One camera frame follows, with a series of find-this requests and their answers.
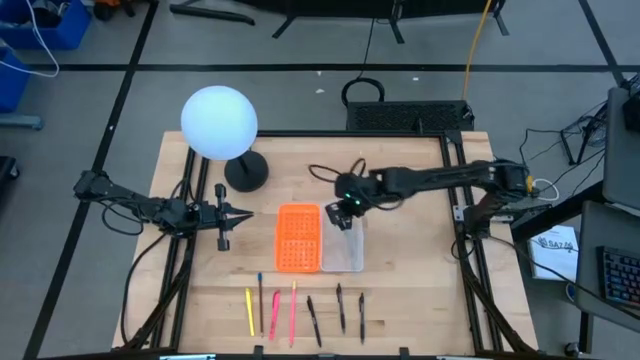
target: gray floor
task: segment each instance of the gray floor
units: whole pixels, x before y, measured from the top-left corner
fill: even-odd
[[[283,17],[216,1],[218,9],[253,16],[257,26],[187,18],[169,13],[162,3],[153,22],[142,64],[359,63],[369,21],[297,19],[278,39],[271,33]],[[640,64],[634,33],[634,0],[592,0],[597,20],[620,64]],[[144,20],[122,13],[109,23],[94,21],[80,49],[56,52],[63,64],[126,64]],[[503,37],[487,22],[479,42],[478,64],[604,65],[605,59],[584,14],[574,0],[509,0]],[[376,24],[369,62],[463,64],[479,16],[402,21],[407,43],[397,45],[388,25]],[[21,52],[27,62],[45,63],[41,52]],[[105,170],[117,182],[148,191],[161,136],[179,129],[179,112],[197,89],[222,84],[253,102],[262,129],[343,129],[343,84],[357,72],[137,72],[124,105]],[[0,131],[0,154],[15,156],[22,176],[3,201],[0,216],[0,348],[3,358],[22,356],[74,216],[71,187],[91,166],[123,72],[64,71],[54,79],[32,78],[19,111],[41,115],[40,132]],[[384,83],[388,100],[448,100],[460,97],[460,72],[368,72]],[[561,129],[604,100],[614,86],[609,73],[473,73],[469,103],[476,128],[488,131],[497,156],[512,157],[525,128]],[[366,87],[354,87],[352,99],[372,99]],[[578,137],[572,138],[577,146]],[[558,140],[532,134],[527,158]],[[588,149],[587,155],[597,149]],[[559,182],[566,198],[595,164],[577,168]],[[567,169],[555,147],[529,162],[536,177],[555,179]],[[598,169],[582,188],[601,178]],[[92,208],[60,297],[41,356],[105,351],[120,311],[122,285],[134,240],[107,231]],[[579,312],[564,298],[559,283],[523,278],[540,347],[561,353],[577,340]],[[594,354],[633,358],[640,336],[596,321]]]

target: pen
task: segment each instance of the pen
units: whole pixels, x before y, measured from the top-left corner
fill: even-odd
[[[360,342],[364,344],[364,293],[360,293]]]
[[[278,310],[280,309],[280,290],[273,294],[273,305],[271,306],[271,331],[269,331],[269,341],[273,341],[276,336],[276,323],[278,322]]]
[[[313,311],[313,302],[311,302],[311,296],[307,296],[307,306],[309,306],[309,312],[311,313],[311,321],[313,322],[313,330],[316,332],[316,340],[318,340],[318,346],[322,347],[322,340],[320,340],[320,329],[318,329],[318,319],[316,319],[316,312]]]
[[[342,305],[342,287],[340,286],[340,283],[338,283],[336,295],[338,295],[338,306],[340,307],[340,326],[342,327],[342,334],[344,334],[346,332],[346,321],[344,318],[344,305]]]
[[[264,313],[262,312],[262,273],[258,273],[258,293],[260,295],[260,337],[264,337]]]
[[[293,347],[293,337],[296,333],[296,282],[291,287],[291,314],[289,315],[289,347]]]
[[[249,314],[249,331],[251,332],[251,336],[255,336],[255,330],[253,328],[253,310],[251,309],[251,289],[244,289],[244,293],[247,297],[247,314]]]

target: black lamp base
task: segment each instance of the black lamp base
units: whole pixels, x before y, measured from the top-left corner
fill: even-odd
[[[269,166],[264,156],[247,151],[240,157],[227,161],[224,177],[234,190],[251,192],[259,189],[269,177]]]

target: blue bin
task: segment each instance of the blue bin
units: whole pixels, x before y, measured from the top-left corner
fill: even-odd
[[[51,0],[60,5],[65,0]],[[4,0],[0,6],[0,20],[4,22],[20,22],[30,18],[29,8],[25,0]],[[64,12],[60,25],[56,28],[38,28],[42,40],[51,50],[70,50],[80,46],[82,37],[91,20],[89,12],[80,0],[69,1],[69,8]],[[43,49],[31,27],[0,27],[0,38],[14,49]]]
[[[11,50],[5,47],[0,47],[0,60],[21,69],[27,68],[13,56]],[[0,113],[16,110],[24,88],[27,86],[27,80],[29,80],[29,74],[0,64]]]

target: orange plastic basket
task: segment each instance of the orange plastic basket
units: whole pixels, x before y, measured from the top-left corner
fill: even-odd
[[[276,225],[276,269],[316,272],[320,269],[322,223],[315,204],[284,204]]]

